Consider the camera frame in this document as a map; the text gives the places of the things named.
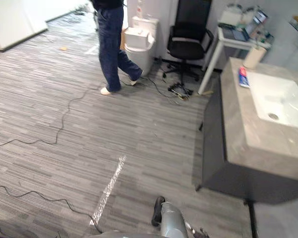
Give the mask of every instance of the black office chair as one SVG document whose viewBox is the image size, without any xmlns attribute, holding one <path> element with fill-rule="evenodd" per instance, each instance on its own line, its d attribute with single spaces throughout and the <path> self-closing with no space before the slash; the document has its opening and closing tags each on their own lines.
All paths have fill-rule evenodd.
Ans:
<svg viewBox="0 0 298 238">
<path fill-rule="evenodd" d="M 211 3 L 212 0 L 179 0 L 176 22 L 170 28 L 167 48 L 173 57 L 181 59 L 182 62 L 170 63 L 168 67 L 174 66 L 175 69 L 165 72 L 163 77 L 165 78 L 166 74 L 171 72 L 179 72 L 181 81 L 170 86 L 169 91 L 180 87 L 185 94 L 192 94 L 192 90 L 187 90 L 184 86 L 184 74 L 199 81 L 199 75 L 190 70 L 186 61 L 203 59 L 213 42 L 213 34 L 206 29 Z M 205 34 L 209 36 L 206 49 L 202 46 Z"/>
</svg>

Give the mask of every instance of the toothpaste tube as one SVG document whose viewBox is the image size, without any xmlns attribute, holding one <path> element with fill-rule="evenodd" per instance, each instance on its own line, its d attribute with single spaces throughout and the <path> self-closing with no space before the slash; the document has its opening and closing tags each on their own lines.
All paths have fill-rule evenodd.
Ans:
<svg viewBox="0 0 298 238">
<path fill-rule="evenodd" d="M 249 88 L 249 83 L 246 76 L 246 69 L 244 67 L 240 67 L 238 71 L 239 85 L 241 87 Z"/>
</svg>

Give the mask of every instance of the person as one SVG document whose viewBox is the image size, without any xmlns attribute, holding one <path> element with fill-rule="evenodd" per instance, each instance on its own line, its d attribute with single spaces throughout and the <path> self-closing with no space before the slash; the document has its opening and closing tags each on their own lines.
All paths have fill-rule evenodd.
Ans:
<svg viewBox="0 0 298 238">
<path fill-rule="evenodd" d="M 123 0 L 91 0 L 91 2 L 97 10 L 99 61 L 107 81 L 107 86 L 102 88 L 100 93 L 109 95 L 121 89 L 118 68 L 129 75 L 131 85 L 135 85 L 143 71 L 128 59 L 126 52 L 120 50 L 124 20 Z"/>
</svg>

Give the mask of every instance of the jeans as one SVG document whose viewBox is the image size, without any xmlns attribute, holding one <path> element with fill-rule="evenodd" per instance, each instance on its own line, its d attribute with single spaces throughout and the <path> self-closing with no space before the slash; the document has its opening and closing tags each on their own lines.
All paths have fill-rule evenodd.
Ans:
<svg viewBox="0 0 298 238">
<path fill-rule="evenodd" d="M 132 81 L 137 80 L 142 73 L 142 70 L 128 59 L 126 52 L 120 50 L 123 19 L 123 7 L 98 10 L 99 61 L 109 92 L 121 89 L 118 67 L 127 73 Z"/>
</svg>

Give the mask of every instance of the white sneaker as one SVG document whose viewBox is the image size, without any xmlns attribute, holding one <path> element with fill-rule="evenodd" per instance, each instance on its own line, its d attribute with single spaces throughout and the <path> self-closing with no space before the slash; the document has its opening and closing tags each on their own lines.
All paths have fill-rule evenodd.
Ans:
<svg viewBox="0 0 298 238">
<path fill-rule="evenodd" d="M 137 83 L 137 80 L 136 80 L 136 81 L 132 81 L 132 80 L 130 79 L 130 85 L 131 85 L 131 86 L 134 86 L 134 85 Z"/>
<path fill-rule="evenodd" d="M 110 94 L 111 94 L 111 92 L 109 92 L 109 91 L 107 90 L 106 87 L 103 87 L 103 88 L 100 90 L 100 93 L 101 93 L 102 95 L 110 95 Z"/>
</svg>

